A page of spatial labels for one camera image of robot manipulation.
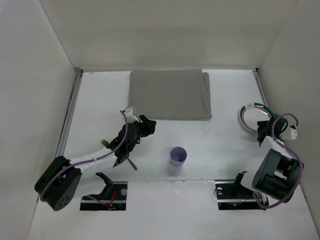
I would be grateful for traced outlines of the white plate with green rim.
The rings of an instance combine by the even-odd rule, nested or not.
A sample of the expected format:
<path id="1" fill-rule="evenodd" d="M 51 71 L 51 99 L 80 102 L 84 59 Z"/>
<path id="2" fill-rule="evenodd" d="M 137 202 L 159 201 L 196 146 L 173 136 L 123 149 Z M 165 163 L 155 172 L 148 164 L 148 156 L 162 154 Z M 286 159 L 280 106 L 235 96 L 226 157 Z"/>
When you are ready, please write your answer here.
<path id="1" fill-rule="evenodd" d="M 258 133 L 258 122 L 268 121 L 274 112 L 264 104 L 251 102 L 243 105 L 239 110 L 239 120 L 249 132 Z"/>

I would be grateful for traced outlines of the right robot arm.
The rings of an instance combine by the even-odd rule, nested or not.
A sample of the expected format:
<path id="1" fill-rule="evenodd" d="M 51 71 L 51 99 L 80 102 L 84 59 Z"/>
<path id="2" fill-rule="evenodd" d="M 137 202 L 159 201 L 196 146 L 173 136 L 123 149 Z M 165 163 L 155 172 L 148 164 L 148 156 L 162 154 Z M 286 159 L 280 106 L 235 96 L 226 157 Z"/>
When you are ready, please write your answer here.
<path id="1" fill-rule="evenodd" d="M 269 120 L 257 122 L 259 156 L 249 160 L 238 173 L 234 188 L 248 189 L 281 200 L 290 193 L 300 175 L 297 158 L 285 149 L 285 140 L 298 138 L 296 125 L 274 114 Z"/>

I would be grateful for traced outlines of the purple plastic cup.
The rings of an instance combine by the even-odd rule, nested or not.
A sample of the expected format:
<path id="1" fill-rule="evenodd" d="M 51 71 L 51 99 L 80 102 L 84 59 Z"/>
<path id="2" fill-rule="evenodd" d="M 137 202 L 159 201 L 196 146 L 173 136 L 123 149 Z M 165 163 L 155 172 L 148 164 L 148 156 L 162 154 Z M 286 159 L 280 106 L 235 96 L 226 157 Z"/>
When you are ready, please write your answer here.
<path id="1" fill-rule="evenodd" d="M 174 147 L 170 151 L 170 163 L 174 167 L 181 167 L 185 163 L 187 156 L 187 151 L 183 147 Z"/>

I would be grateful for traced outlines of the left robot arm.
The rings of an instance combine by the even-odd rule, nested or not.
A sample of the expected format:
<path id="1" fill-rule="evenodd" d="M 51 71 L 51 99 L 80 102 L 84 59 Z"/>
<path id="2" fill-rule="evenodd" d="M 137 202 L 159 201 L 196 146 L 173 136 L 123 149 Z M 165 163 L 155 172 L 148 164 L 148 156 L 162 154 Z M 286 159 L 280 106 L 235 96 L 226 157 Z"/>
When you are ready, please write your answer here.
<path id="1" fill-rule="evenodd" d="M 129 158 L 142 138 L 155 133 L 155 120 L 150 120 L 144 115 L 136 117 L 129 109 L 120 113 L 124 118 L 124 125 L 118 136 L 104 149 L 72 159 L 61 155 L 52 161 L 34 186 L 42 202 L 47 203 L 54 211 L 60 211 L 73 199 L 85 170 L 93 169 L 109 156 L 116 157 L 113 167 L 119 166 Z"/>

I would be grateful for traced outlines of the brown wooden fork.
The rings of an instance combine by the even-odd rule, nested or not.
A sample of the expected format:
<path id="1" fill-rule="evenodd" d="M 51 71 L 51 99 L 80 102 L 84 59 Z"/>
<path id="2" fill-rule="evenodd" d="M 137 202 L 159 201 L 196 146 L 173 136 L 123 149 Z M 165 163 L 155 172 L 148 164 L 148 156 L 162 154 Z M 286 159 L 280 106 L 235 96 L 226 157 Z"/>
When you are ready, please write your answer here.
<path id="1" fill-rule="evenodd" d="M 106 140 L 104 140 L 104 139 L 102 139 L 101 141 L 100 141 L 106 148 L 109 148 L 109 143 L 106 141 Z"/>

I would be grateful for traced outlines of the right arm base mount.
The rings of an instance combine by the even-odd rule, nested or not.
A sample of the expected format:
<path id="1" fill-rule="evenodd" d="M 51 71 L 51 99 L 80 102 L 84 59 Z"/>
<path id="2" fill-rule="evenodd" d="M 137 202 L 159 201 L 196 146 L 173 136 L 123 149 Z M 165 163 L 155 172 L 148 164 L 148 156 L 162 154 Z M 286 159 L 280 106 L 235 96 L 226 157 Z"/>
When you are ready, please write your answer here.
<path id="1" fill-rule="evenodd" d="M 261 210 L 260 205 L 269 206 L 268 197 L 251 187 L 253 173 L 242 171 L 234 179 L 218 179 L 214 181 L 214 195 L 219 210 Z"/>

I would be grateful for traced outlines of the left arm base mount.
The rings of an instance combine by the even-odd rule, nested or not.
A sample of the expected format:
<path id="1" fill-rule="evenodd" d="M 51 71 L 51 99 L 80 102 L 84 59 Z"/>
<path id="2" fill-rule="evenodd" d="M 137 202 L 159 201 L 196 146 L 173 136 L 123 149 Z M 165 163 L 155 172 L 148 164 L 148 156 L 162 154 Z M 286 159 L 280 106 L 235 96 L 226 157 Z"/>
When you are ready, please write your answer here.
<path id="1" fill-rule="evenodd" d="M 102 172 L 83 185 L 84 195 L 80 211 L 125 211 L 127 206 L 128 182 L 112 181 Z"/>

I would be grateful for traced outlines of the grey cloth placemat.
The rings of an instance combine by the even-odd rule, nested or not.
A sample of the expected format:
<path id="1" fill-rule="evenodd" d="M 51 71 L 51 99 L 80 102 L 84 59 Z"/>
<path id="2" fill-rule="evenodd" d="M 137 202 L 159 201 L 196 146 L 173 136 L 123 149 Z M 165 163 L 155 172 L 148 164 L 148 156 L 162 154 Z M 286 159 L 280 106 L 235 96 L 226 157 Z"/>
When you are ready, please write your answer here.
<path id="1" fill-rule="evenodd" d="M 210 76 L 201 69 L 134 70 L 128 106 L 153 120 L 207 121 L 212 118 Z"/>

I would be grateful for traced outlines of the brown wooden spoon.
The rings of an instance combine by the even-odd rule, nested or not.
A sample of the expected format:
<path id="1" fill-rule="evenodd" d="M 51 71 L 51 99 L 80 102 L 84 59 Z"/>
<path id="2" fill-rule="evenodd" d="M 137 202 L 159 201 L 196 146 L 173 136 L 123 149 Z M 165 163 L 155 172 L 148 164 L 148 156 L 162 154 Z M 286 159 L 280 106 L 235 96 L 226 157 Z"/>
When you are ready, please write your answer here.
<path id="1" fill-rule="evenodd" d="M 131 166 L 134 168 L 134 170 L 137 171 L 138 170 L 137 166 L 129 158 L 127 160 L 129 161 Z"/>

